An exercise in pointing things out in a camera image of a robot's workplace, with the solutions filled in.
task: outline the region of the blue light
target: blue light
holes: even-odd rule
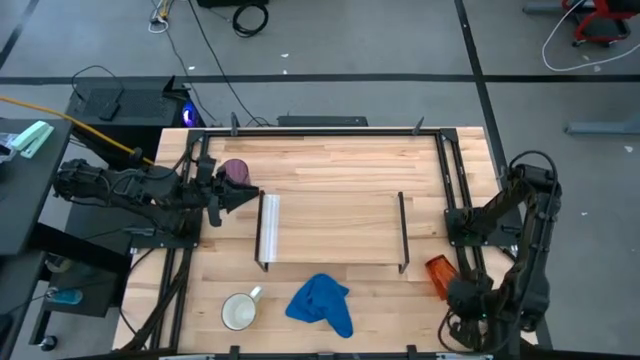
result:
[[[195,127],[197,125],[196,117],[196,108],[195,106],[193,106],[193,103],[191,101],[188,101],[186,104],[184,104],[184,107],[182,107],[182,123],[186,127]]]

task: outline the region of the chair wheel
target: chair wheel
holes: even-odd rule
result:
[[[40,347],[40,350],[44,351],[44,352],[49,352],[53,349],[56,348],[56,346],[58,345],[58,338],[55,336],[45,336],[44,339],[42,339],[42,342],[38,345]]]

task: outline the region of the black line on floor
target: black line on floor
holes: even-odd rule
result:
[[[4,48],[2,48],[2,52],[0,52],[0,70],[2,70],[4,63],[7,62],[9,55],[11,55],[11,51],[13,50],[13,47],[18,42],[20,35],[22,35],[22,31],[27,26],[27,23],[29,22],[29,19],[31,18],[31,15],[33,14],[33,12],[36,10],[36,6],[38,5],[39,1],[40,0],[29,1],[29,5],[27,5],[27,8],[24,10],[24,13],[22,13],[22,18],[20,19],[20,22],[18,23],[18,25],[16,25],[16,27],[11,32],[11,36],[9,36],[7,43],[4,45]]]
[[[471,33],[471,25],[467,18],[467,10],[464,7],[463,0],[455,0],[456,11],[458,13],[458,20],[460,21],[460,28],[464,37],[464,44],[467,48],[467,55],[469,56],[469,62],[471,63],[471,70],[475,78],[476,89],[478,90],[478,97],[480,98],[480,106],[482,107],[482,113],[484,115],[487,132],[489,133],[489,146],[493,151],[493,157],[495,159],[498,171],[506,168],[507,160],[504,154],[504,148],[502,147],[502,141],[500,139],[500,132],[498,131],[498,124],[496,123],[495,114],[493,113],[493,107],[491,106],[491,99],[489,98],[489,91],[487,89],[485,77],[482,74],[482,67],[480,66],[480,59],[478,58],[478,52],[476,45],[473,41],[473,34]],[[502,187],[506,185],[506,177],[500,178]],[[549,336],[549,328],[547,322],[543,320],[538,324],[537,332],[538,344],[546,349],[551,349],[551,337]]]
[[[467,48],[467,55],[469,56],[469,62],[471,63],[471,70],[476,83],[476,89],[478,90],[478,97],[480,98],[480,106],[482,107],[482,114],[487,125],[487,132],[489,133],[489,144],[493,150],[493,157],[497,163],[498,169],[507,165],[507,160],[504,155],[504,149],[502,148],[502,141],[500,140],[500,132],[498,131],[498,125],[496,124],[496,118],[493,114],[493,108],[491,106],[491,100],[489,99],[489,91],[487,90],[487,84],[484,81],[482,74],[482,67],[480,66],[480,59],[478,58],[478,52],[476,50],[476,44],[473,42],[473,35],[471,34],[471,26],[467,19],[467,10],[464,7],[462,0],[455,0],[456,11],[458,12],[458,20],[460,21],[460,28],[462,29],[462,35],[464,37],[464,45]]]
[[[119,76],[122,81],[167,80],[167,76]],[[463,74],[292,74],[227,75],[232,83],[303,83],[303,82],[474,82],[473,75]],[[105,77],[82,77],[79,81],[103,81]],[[176,81],[193,84],[224,83],[220,75],[176,76]],[[0,85],[64,85],[71,77],[0,77]]]
[[[305,83],[305,82],[443,82],[476,83],[640,83],[640,75],[466,75],[466,74],[293,74],[293,75],[228,75],[232,83]],[[165,81],[166,76],[119,76],[122,81]],[[109,77],[82,77],[79,81],[110,81]],[[220,75],[177,76],[177,81],[193,84],[220,84]],[[68,85],[71,77],[0,77],[0,85]]]
[[[640,75],[484,75],[490,83],[612,83],[640,82]]]

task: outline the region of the orange cable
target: orange cable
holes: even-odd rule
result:
[[[61,112],[58,112],[58,111],[55,111],[55,110],[52,110],[52,109],[49,109],[49,108],[46,108],[46,107],[43,107],[43,106],[33,105],[33,104],[22,102],[22,101],[19,101],[19,100],[16,100],[16,99],[8,98],[8,97],[5,97],[5,96],[0,96],[0,101],[4,101],[4,102],[8,102],[10,104],[22,106],[22,107],[25,107],[25,108],[28,108],[28,109],[38,110],[38,111],[46,112],[46,113],[49,113],[49,114],[52,114],[52,115],[56,115],[58,117],[61,117],[61,118],[65,119],[65,120],[70,121],[71,123],[73,123],[73,125],[92,133],[93,135],[95,135],[95,136],[99,137],[100,139],[108,142],[109,144],[117,147],[118,149],[126,151],[129,154],[134,154],[134,150],[133,149],[131,149],[131,148],[119,143],[118,141],[108,137],[107,135],[105,135],[105,134],[101,133],[100,131],[96,130],[95,128],[93,128],[93,127],[91,127],[91,126],[89,126],[89,125],[87,125],[87,124],[85,124],[85,123],[83,123],[83,122],[81,122],[79,120],[76,120],[76,119],[72,118],[71,116],[69,116],[67,114],[64,114],[64,113],[61,113]],[[146,162],[147,164],[149,164],[149,165],[153,165],[153,161],[147,159],[146,157],[143,157],[142,160],[144,162]]]

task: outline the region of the table leg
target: table leg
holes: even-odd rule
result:
[[[51,318],[51,311],[45,310],[43,306],[40,307],[40,313],[36,319],[36,325],[31,333],[29,339],[29,345],[40,345],[47,332],[47,326],[49,325],[49,318]]]
[[[31,233],[29,247],[64,256],[119,275],[124,275],[129,271],[128,256],[40,223],[36,224]]]

